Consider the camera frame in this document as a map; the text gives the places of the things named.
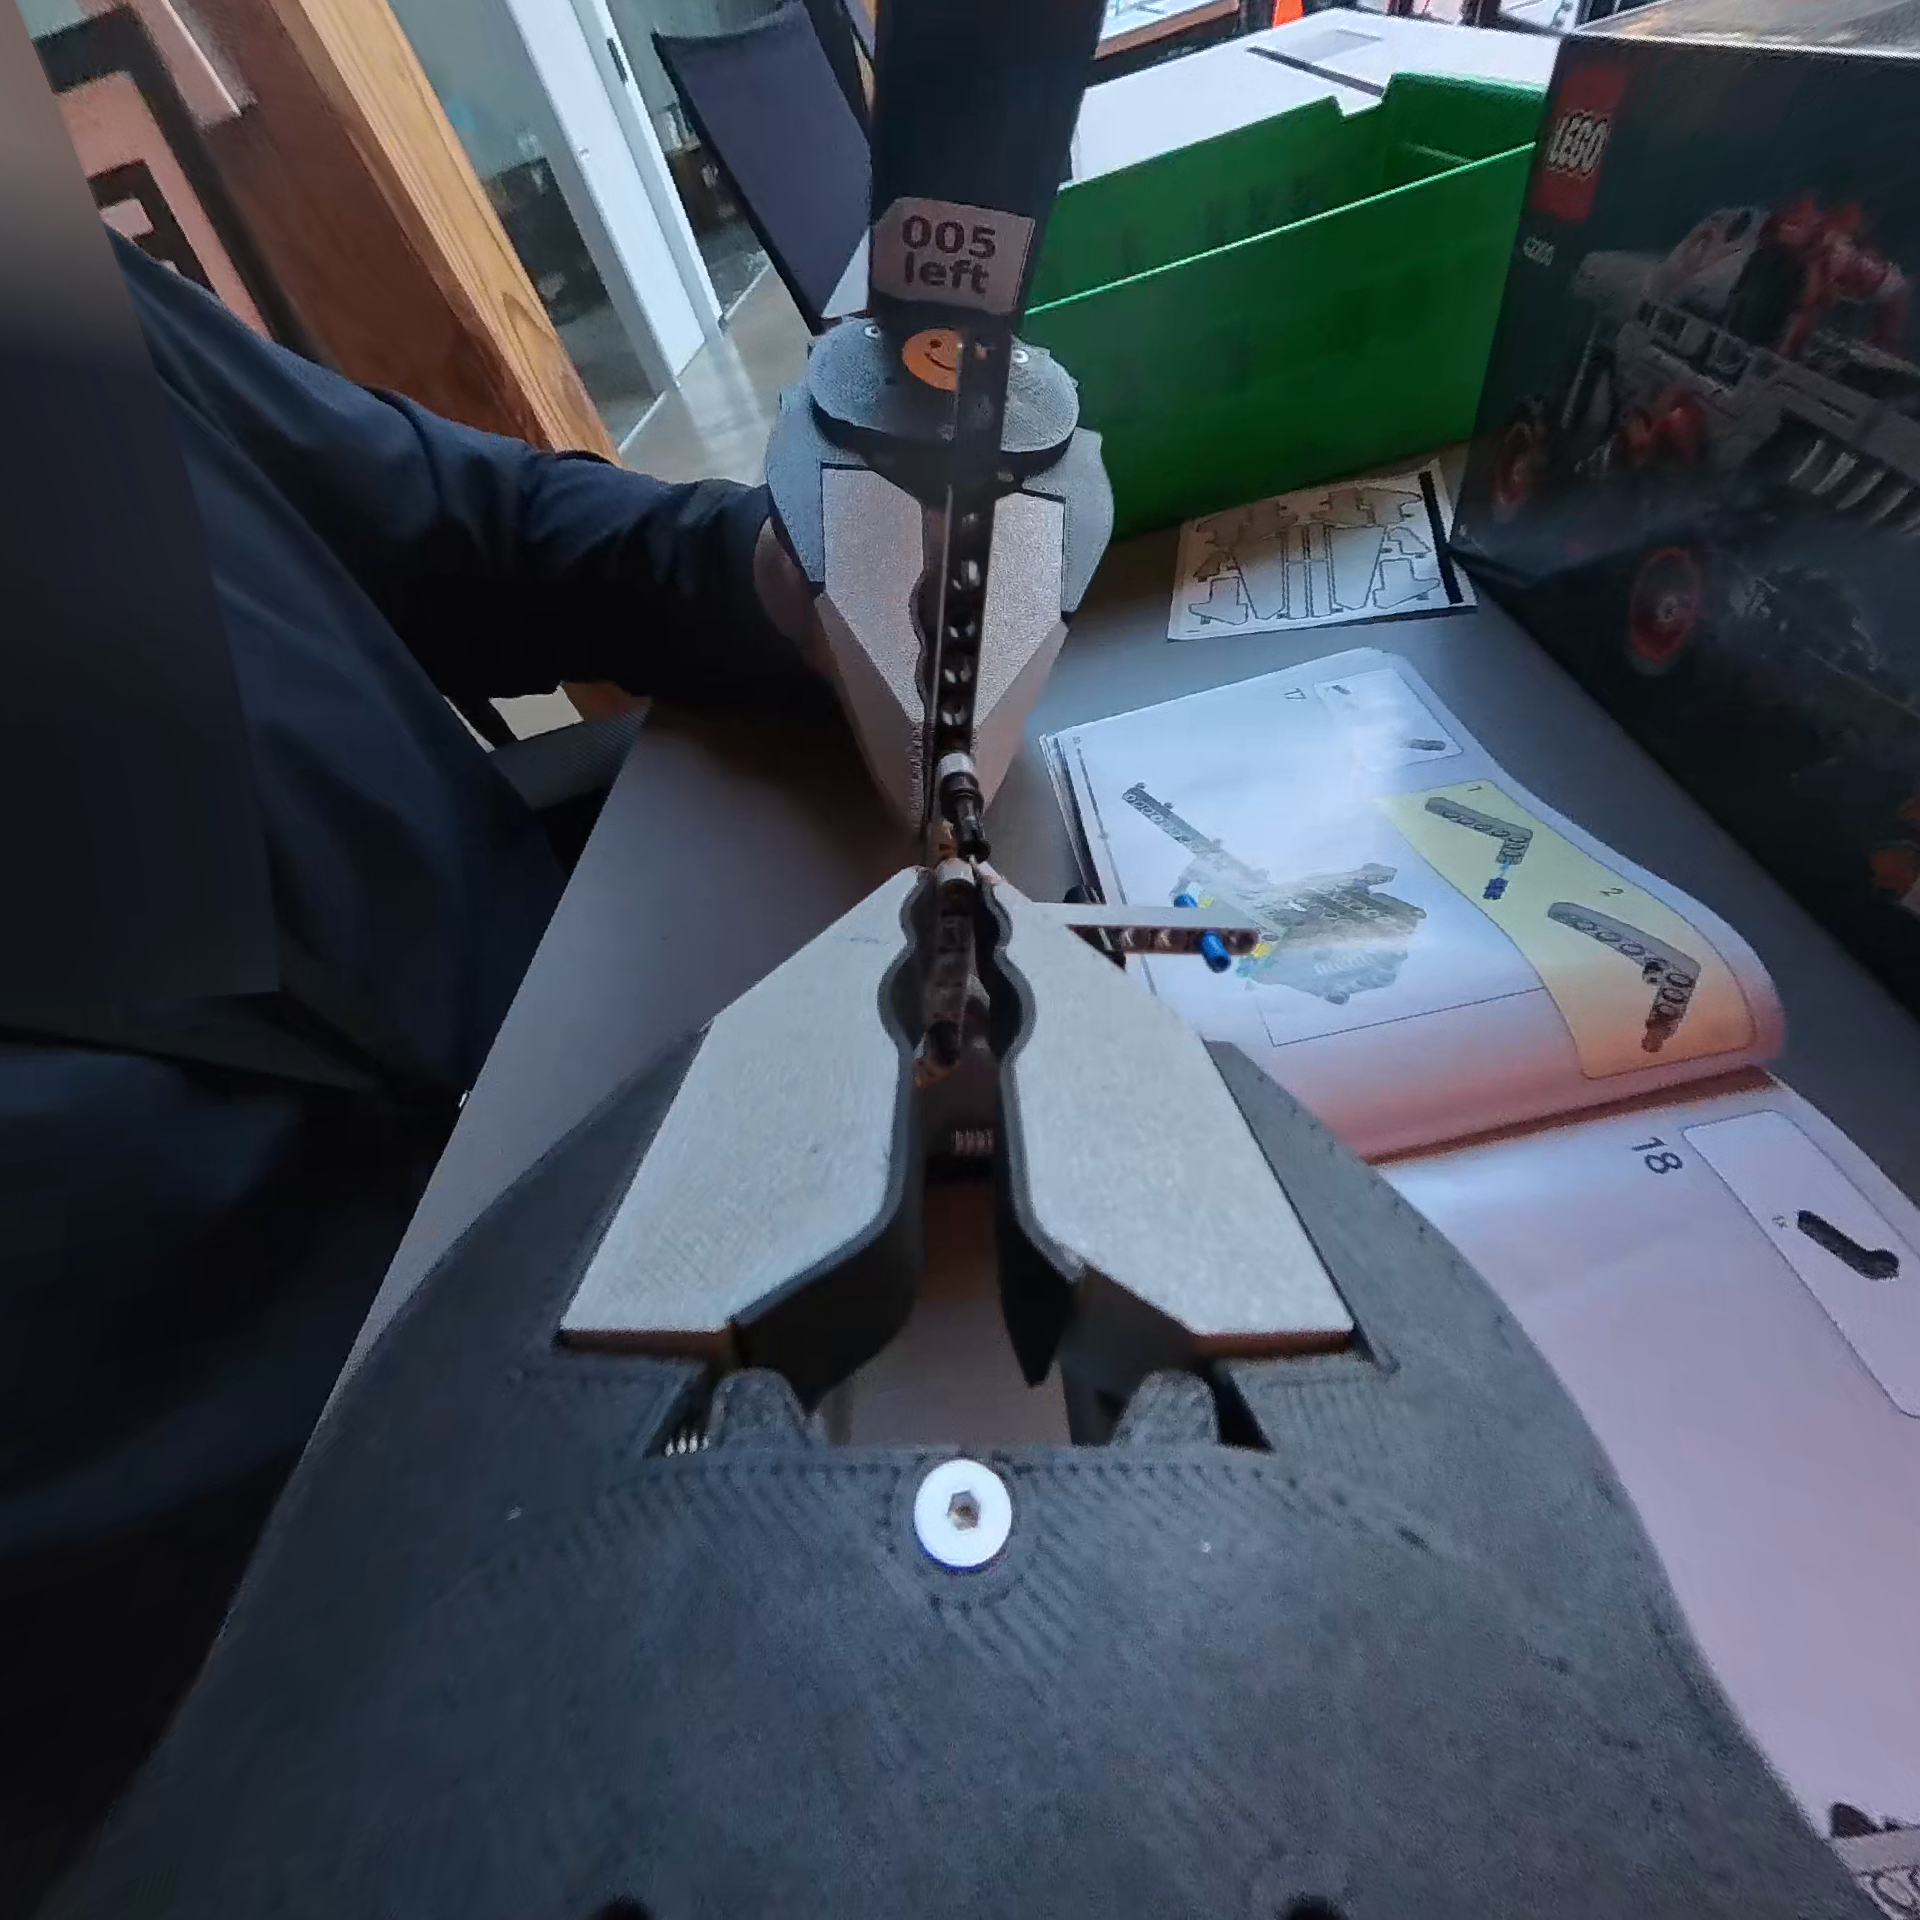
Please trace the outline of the open lego instruction booklet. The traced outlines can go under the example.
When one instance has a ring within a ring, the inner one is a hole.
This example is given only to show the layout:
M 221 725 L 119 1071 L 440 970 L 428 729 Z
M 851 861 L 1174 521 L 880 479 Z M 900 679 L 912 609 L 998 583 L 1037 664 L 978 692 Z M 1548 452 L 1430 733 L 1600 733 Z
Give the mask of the open lego instruction booklet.
M 1915 1915 L 1915 1203 L 1768 1073 L 1750 945 L 1378 649 L 1040 755 L 1095 901 L 1255 925 L 1224 971 L 1134 971 L 1492 1283 L 1766 1760 Z

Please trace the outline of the grey black lego assembly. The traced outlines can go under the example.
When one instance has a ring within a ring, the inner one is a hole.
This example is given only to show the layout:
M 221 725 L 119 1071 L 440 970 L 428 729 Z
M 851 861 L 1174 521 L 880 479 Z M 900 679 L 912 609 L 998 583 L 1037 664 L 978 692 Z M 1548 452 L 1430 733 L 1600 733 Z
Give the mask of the grey black lego assembly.
M 994 507 L 982 488 L 954 489 L 943 505 L 940 568 L 922 591 L 928 625 L 928 875 L 931 922 L 919 948 L 922 1035 L 914 1084 L 943 1082 L 982 1041 L 994 1008 L 988 965 L 998 932 L 990 925 L 997 875 L 990 864 L 984 787 L 974 753 L 975 696 L 988 637 Z M 1042 916 L 1098 955 L 1192 959 L 1220 975 L 1252 954 L 1256 928 L 1224 908 L 1176 896 L 1148 919 L 1124 919 L 1101 904 L 1044 904 Z

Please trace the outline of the white cardboard box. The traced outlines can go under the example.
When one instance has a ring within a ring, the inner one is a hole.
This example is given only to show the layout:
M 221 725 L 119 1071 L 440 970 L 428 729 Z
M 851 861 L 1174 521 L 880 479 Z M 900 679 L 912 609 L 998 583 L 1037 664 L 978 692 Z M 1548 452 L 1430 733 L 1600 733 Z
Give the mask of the white cardboard box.
M 1092 84 L 1071 135 L 1069 180 L 1106 177 L 1317 104 L 1363 113 L 1399 75 L 1543 89 L 1555 60 L 1557 37 L 1548 33 L 1331 8 Z

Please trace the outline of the wooden door panel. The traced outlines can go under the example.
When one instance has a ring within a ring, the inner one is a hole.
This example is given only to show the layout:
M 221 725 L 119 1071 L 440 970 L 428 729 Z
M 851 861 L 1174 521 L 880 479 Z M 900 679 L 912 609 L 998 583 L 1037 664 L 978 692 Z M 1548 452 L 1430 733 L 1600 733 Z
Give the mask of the wooden door panel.
M 390 5 L 82 8 L 119 9 L 338 371 L 490 432 L 615 455 Z

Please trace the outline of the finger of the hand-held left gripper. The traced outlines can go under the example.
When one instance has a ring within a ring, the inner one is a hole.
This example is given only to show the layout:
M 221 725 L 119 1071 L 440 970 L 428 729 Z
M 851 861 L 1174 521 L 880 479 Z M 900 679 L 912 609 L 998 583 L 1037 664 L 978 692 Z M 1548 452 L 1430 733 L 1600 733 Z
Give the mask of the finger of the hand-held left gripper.
M 934 832 L 922 587 L 928 507 L 866 466 L 823 468 L 815 609 L 856 749 L 907 832 Z
M 1026 491 L 994 507 L 991 562 L 980 615 L 971 760 L 1013 767 L 1028 716 L 1064 645 L 1064 505 Z

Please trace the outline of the white sticker sheet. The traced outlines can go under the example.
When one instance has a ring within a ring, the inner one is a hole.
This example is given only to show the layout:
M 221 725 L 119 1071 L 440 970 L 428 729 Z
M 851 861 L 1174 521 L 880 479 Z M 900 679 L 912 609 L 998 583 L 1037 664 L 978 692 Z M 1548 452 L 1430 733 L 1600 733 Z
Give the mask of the white sticker sheet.
M 1455 561 L 1463 447 L 1189 519 L 1166 640 L 1296 637 L 1477 609 Z

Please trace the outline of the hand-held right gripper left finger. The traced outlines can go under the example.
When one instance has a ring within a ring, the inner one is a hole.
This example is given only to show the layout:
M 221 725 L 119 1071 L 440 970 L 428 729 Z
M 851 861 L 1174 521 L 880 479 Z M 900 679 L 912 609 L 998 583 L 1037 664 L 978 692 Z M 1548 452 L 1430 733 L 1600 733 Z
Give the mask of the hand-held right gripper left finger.
M 619 1196 L 562 1337 L 744 1337 L 902 1193 L 900 872 L 718 1012 Z

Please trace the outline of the green plastic bin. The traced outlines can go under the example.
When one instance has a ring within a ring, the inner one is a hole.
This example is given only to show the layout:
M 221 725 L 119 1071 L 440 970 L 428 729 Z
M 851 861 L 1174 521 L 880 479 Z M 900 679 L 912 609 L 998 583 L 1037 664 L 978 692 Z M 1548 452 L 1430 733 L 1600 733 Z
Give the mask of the green plastic bin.
M 1022 337 L 1077 381 L 1112 538 L 1467 439 L 1543 115 L 1400 74 L 1067 183 Z

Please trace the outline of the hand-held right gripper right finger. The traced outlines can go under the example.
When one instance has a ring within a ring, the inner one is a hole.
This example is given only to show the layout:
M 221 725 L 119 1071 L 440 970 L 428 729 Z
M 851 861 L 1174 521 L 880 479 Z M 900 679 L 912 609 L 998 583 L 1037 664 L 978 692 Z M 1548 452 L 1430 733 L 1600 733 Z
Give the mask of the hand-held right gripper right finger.
M 1356 1323 L 1210 1047 L 980 883 L 998 1300 L 1016 1346 L 1346 1346 Z

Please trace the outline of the person's left hand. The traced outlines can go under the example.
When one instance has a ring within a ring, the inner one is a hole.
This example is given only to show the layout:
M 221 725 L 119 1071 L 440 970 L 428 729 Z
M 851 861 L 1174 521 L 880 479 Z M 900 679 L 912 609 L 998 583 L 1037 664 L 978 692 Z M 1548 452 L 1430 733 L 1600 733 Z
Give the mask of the person's left hand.
M 752 580 L 771 625 L 794 645 L 807 669 L 820 679 L 827 669 L 827 655 L 815 592 L 789 552 L 775 515 L 767 515 L 757 533 Z

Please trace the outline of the dark lego set box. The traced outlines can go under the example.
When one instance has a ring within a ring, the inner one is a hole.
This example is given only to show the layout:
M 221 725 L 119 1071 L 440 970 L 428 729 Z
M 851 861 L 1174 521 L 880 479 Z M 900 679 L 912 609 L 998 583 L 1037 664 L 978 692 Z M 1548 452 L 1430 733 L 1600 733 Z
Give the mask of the dark lego set box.
M 1454 521 L 1908 1005 L 1915 37 L 1915 5 L 1650 5 L 1559 43 Z

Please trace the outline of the person's left forearm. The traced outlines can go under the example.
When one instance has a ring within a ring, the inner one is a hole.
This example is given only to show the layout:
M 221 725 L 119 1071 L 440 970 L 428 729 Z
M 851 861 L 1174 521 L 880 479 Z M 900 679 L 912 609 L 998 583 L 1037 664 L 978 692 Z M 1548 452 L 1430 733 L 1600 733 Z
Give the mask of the person's left forearm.
M 355 401 L 368 587 L 444 690 L 610 684 L 703 711 L 815 690 L 755 592 L 767 488 L 662 482 L 392 393 Z

